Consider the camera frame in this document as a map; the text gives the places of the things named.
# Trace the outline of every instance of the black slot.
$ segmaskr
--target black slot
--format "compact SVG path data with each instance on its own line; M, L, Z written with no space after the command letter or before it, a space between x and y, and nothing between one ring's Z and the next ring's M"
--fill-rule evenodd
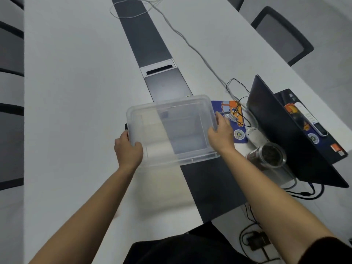
M173 67L172 65L158 67L157 69L153 69L153 70L147 71L147 75L151 75L151 74L154 74L154 73L159 72L159 71L167 70L167 69L170 69L172 67Z

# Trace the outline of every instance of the round logo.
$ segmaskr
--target round logo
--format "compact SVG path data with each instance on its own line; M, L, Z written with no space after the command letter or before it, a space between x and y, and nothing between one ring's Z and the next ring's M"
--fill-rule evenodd
M319 137L318 135L314 134L314 133L308 133L308 137L311 139L311 141L314 144L318 144L319 143Z
M241 129L235 130L233 136L235 136L237 140L243 140L245 138L244 131Z

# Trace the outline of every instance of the small white device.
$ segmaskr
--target small white device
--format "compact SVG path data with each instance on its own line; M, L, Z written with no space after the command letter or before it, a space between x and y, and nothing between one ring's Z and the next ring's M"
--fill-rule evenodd
M268 138L257 128L249 128L246 130L246 136L249 141L255 146L260 147L269 142Z
M329 133L323 126L319 123L319 121L306 109L306 107L300 103L295 103L297 109L303 114L304 118L308 121L308 123L312 126L312 128L322 137L327 136Z

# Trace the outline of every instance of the clear plastic container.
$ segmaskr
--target clear plastic container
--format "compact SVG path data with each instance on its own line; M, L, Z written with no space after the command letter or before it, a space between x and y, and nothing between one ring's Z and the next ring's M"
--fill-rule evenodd
M132 145L141 142L143 166L186 165L219 157L209 144L208 128L217 128L206 95L133 106L127 110Z

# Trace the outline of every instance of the white cable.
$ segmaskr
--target white cable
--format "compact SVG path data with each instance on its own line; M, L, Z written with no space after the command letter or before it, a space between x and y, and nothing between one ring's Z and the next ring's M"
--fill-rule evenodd
M111 8L113 8L115 4L122 3L122 2L125 2L125 1L127 1L127 0L120 1L120 2L116 2L116 3L114 3L114 4L112 5ZM116 17L116 18L119 18L119 19L128 19L128 18L134 18L134 17L138 17L138 16L140 16L140 15L143 15L144 13L147 13L147 12L149 12L151 9L154 8L156 11L158 11L158 12L164 17L164 20L165 20L165 22L169 25L169 27L170 27L177 35L179 35L193 51L195 51L195 52L200 56L200 58L203 60L204 64L208 67L208 69L214 74L214 76L215 76L215 77L220 81L220 83L226 88L226 83L217 75L217 73L216 73L216 72L213 70L213 68L209 65L209 63L208 63L207 60L202 56L202 54L201 54L196 48L194 48L191 44L189 44L188 40L186 39L186 37L185 37L181 32L179 32L178 30L174 29L174 27L171 25L171 23L170 23L169 20L166 18L166 16L164 15L164 13L161 12L161 11L156 7L156 6L157 6L158 4L160 4L161 1L163 1L163 0L155 0L155 1L136 0L136 1L144 1L144 2L147 2L147 3L149 3L152 7L151 7L150 9L148 9L147 11L145 11L145 12L139 14L139 15L132 16L132 17L116 17L115 15L112 14L111 8L110 8L110 13L111 13L114 17ZM228 91L230 92L231 97L232 97L233 99L235 99L235 101L237 101L237 102L242 106L242 108L243 108L244 110L246 110L247 113L250 115L250 117L253 119L253 121L254 121L254 123L255 123L255 124L253 124L253 125L254 125L253 127L258 128L258 121L257 121L256 117L253 115L253 113L247 108L247 106L245 106L243 103L240 102L240 100L231 92L230 89L228 89Z
M153 7L151 7L151 8L149 8L147 11L145 11L145 12L143 12L143 13L140 13L140 14L138 14L138 15L136 15L136 16L129 16L129 17L119 17L119 16L115 16L115 15L111 12L111 9L115 6L115 4L123 3L123 2L126 2L126 1L129 1L129 0L123 0L123 1L115 2L115 3L112 4L112 6L110 7L109 11L110 11L110 13L111 13L111 15L112 15L113 17L116 17L117 19L132 19L132 18L141 16L141 15L143 15L143 14L145 14L145 13L148 13L150 10L153 9ZM155 0L155 1L148 1L148 2L150 2L150 4L151 4L151 3L154 3L155 6L157 6L157 5L159 5L162 1L163 1L163 0Z

